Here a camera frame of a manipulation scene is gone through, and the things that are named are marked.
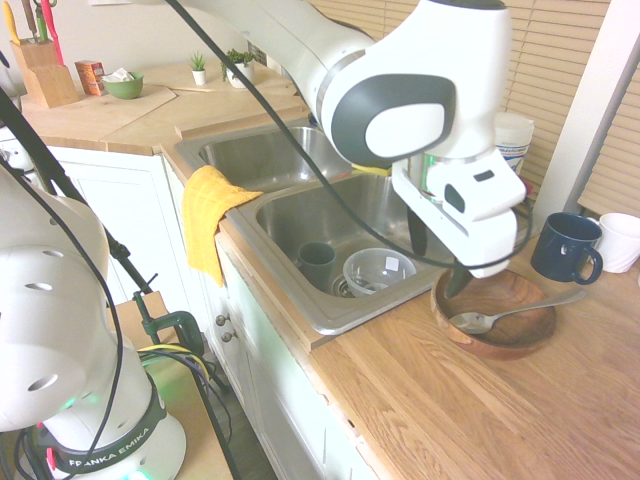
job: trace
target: cabinet knob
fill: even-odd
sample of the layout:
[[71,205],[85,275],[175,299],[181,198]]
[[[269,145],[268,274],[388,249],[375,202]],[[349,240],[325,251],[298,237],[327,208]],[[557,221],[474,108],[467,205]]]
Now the cabinet knob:
[[236,334],[236,332],[233,332],[233,333],[224,332],[220,337],[220,340],[222,340],[224,343],[229,343],[231,340],[233,340],[233,337],[237,337],[237,336],[238,335]]
[[216,317],[216,325],[222,327],[227,322],[227,320],[229,320],[229,315],[227,315],[226,317],[224,315],[218,315]]

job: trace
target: blue mug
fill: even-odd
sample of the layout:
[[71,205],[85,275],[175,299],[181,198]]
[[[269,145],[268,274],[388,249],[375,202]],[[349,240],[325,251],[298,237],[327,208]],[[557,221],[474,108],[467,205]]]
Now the blue mug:
[[[557,282],[593,283],[602,273],[602,256],[593,248],[601,236],[600,227],[586,217],[553,213],[538,238],[531,266]],[[583,278],[580,271],[589,257],[593,260],[593,270],[588,278]]]

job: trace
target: spoon handle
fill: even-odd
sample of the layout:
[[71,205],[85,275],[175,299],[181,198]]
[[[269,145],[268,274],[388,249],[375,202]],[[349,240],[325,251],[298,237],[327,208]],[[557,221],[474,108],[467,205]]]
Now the spoon handle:
[[557,295],[553,295],[549,298],[545,298],[544,300],[540,300],[539,302],[532,303],[530,305],[527,305],[526,307],[516,308],[514,310],[501,313],[499,315],[496,315],[495,317],[497,319],[497,318],[503,317],[504,315],[510,315],[512,313],[524,312],[524,311],[533,310],[536,308],[553,307],[555,305],[564,305],[565,303],[575,302],[576,300],[580,300],[586,296],[587,296],[587,292],[584,288],[576,287],[570,290],[566,290]]

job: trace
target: sink drain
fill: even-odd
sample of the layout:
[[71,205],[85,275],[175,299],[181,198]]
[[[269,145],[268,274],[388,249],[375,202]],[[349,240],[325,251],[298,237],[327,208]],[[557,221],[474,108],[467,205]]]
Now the sink drain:
[[355,298],[351,290],[349,290],[349,285],[347,284],[347,280],[344,278],[344,275],[341,275],[333,282],[333,294],[336,297],[342,298]]

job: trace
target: mug handle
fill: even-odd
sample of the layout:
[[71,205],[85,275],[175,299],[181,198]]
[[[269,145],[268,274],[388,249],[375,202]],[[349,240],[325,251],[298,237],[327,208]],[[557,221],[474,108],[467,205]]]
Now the mug handle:
[[593,259],[593,271],[589,278],[582,278],[578,272],[573,272],[573,280],[579,285],[589,285],[595,282],[602,273],[602,255],[593,247],[585,247],[587,254]]

